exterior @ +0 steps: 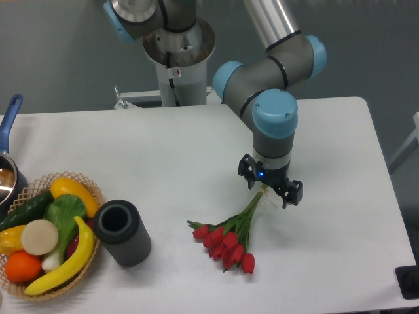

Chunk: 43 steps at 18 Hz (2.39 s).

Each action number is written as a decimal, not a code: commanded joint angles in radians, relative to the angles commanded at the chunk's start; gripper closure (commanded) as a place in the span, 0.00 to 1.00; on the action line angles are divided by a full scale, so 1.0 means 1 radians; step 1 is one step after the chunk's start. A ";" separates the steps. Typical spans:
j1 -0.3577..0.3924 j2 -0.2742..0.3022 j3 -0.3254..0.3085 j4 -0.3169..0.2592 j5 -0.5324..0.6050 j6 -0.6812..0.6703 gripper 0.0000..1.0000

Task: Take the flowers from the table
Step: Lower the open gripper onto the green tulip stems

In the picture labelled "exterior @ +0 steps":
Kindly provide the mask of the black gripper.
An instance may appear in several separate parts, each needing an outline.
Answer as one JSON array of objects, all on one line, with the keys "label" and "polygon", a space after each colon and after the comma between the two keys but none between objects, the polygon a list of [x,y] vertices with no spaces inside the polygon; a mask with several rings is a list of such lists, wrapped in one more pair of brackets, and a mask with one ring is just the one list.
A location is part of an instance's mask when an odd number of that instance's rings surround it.
[{"label": "black gripper", "polygon": [[238,174],[242,176],[247,187],[252,189],[257,181],[271,187],[282,200],[282,208],[288,205],[297,206],[303,198],[303,183],[288,179],[289,164],[279,169],[266,169],[261,162],[255,163],[252,156],[245,154],[238,164]]}]

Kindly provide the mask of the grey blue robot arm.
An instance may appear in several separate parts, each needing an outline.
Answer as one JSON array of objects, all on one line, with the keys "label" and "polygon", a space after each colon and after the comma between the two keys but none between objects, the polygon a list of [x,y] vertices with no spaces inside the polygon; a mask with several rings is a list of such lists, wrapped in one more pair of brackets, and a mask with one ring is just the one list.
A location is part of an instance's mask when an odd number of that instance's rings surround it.
[{"label": "grey blue robot arm", "polygon": [[[266,57],[250,67],[226,62],[211,85],[253,134],[253,152],[240,160],[238,174],[250,186],[269,186],[284,205],[298,205],[303,185],[288,177],[298,107],[288,88],[322,71],[327,53],[317,37],[301,33],[284,1],[244,5]],[[163,106],[206,103],[215,33],[197,16],[195,1],[106,1],[103,8],[122,40],[142,39],[156,67]]]}]

